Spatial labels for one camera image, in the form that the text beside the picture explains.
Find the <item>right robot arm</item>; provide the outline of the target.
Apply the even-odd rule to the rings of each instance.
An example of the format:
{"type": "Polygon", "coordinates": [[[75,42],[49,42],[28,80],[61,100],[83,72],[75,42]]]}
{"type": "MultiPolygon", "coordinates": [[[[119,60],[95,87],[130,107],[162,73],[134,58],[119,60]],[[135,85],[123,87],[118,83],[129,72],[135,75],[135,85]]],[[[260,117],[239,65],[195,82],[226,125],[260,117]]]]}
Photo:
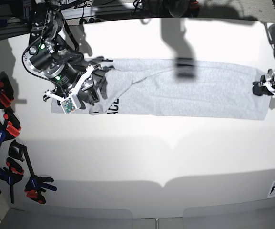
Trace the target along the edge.
{"type": "Polygon", "coordinates": [[[31,75],[51,82],[54,89],[44,93],[64,108],[79,109],[82,97],[91,105],[99,101],[93,79],[101,66],[85,64],[85,56],[62,14],[66,8],[80,5],[80,0],[35,0],[32,4],[31,31],[22,64],[31,75]]]}

